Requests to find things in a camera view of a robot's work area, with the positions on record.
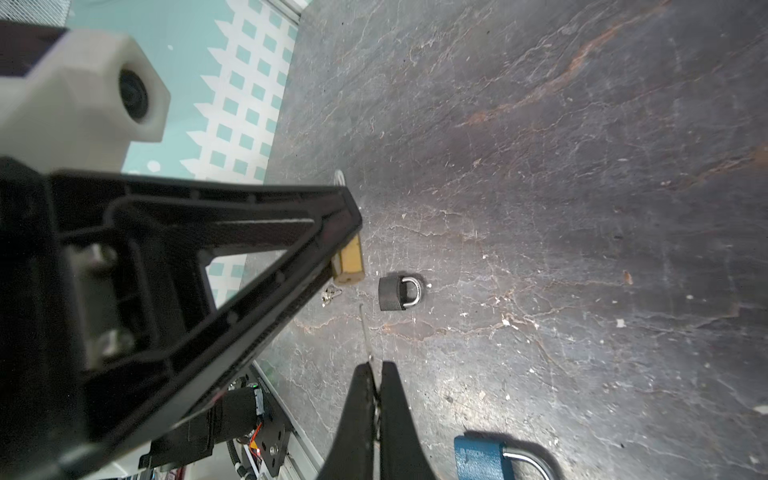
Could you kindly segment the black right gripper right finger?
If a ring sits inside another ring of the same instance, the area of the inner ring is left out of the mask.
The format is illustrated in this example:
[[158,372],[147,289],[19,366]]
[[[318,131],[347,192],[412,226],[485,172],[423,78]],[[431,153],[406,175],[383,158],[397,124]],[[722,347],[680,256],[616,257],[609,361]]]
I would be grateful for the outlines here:
[[422,450],[397,366],[391,361],[382,364],[380,384],[380,478],[436,479]]

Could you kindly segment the silver key with ring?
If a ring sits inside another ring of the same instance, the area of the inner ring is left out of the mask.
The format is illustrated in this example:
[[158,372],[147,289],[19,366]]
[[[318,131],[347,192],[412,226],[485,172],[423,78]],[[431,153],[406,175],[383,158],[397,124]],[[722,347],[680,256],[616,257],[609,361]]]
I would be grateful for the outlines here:
[[364,304],[359,303],[358,304],[358,314],[359,314],[359,320],[362,327],[363,332],[363,338],[364,338],[364,348],[365,348],[365,356],[366,361],[369,366],[369,369],[371,370],[372,378],[373,378],[373,394],[374,394],[374,443],[377,447],[380,446],[381,442],[381,433],[380,433],[380,396],[379,396],[379,388],[378,383],[376,379],[376,375],[374,372],[375,367],[375,361],[374,361],[374,352],[373,352],[373,346],[371,343],[370,338],[370,329],[368,322],[365,317],[364,313]]

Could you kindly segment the brass padlock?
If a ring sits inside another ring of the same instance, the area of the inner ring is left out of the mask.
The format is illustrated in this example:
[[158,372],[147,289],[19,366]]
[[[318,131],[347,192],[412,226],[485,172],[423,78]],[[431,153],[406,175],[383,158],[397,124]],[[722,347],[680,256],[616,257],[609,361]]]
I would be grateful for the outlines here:
[[365,278],[360,235],[356,234],[331,261],[333,280],[336,285],[352,285]]

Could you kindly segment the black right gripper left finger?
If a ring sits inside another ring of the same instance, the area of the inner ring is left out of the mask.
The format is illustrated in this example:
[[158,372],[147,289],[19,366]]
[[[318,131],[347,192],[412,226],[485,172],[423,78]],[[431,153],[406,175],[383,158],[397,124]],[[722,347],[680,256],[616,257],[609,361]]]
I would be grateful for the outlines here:
[[337,433],[318,479],[373,478],[377,392],[369,363],[352,376]]

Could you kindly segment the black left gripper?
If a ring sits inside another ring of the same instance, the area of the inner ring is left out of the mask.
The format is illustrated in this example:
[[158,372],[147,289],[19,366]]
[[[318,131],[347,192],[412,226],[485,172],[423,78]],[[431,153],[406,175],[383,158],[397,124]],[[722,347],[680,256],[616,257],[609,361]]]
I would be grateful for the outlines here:
[[64,457],[149,423],[214,357],[204,270],[63,244],[44,175],[1,162],[1,475],[67,479]]

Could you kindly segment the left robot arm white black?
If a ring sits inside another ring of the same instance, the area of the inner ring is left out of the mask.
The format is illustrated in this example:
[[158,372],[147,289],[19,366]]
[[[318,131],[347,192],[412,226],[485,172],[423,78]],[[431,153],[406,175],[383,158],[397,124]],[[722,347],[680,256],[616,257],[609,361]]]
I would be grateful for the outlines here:
[[259,424],[235,375],[322,288],[362,218],[343,186],[1,162],[1,475],[177,467]]

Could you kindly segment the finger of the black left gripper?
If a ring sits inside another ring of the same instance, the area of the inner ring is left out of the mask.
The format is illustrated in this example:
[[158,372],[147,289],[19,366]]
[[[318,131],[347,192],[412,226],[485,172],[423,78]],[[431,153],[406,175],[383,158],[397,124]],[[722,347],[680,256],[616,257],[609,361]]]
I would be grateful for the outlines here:
[[348,188],[255,186],[61,171],[47,178],[65,245],[103,244],[184,268],[216,257],[285,250],[332,257],[362,227]]
[[99,442],[90,442],[64,457],[67,479],[80,479],[109,463],[138,451],[183,424],[205,417],[214,404],[225,396],[236,374],[260,354],[301,308],[331,278],[331,265],[325,264],[299,284],[296,294],[289,296],[285,308],[275,316],[257,320],[245,333],[238,334],[232,345],[216,357],[197,355],[184,365],[201,366],[201,374],[188,386],[182,387],[160,406],[150,409],[149,423],[130,427],[123,433],[108,435]]

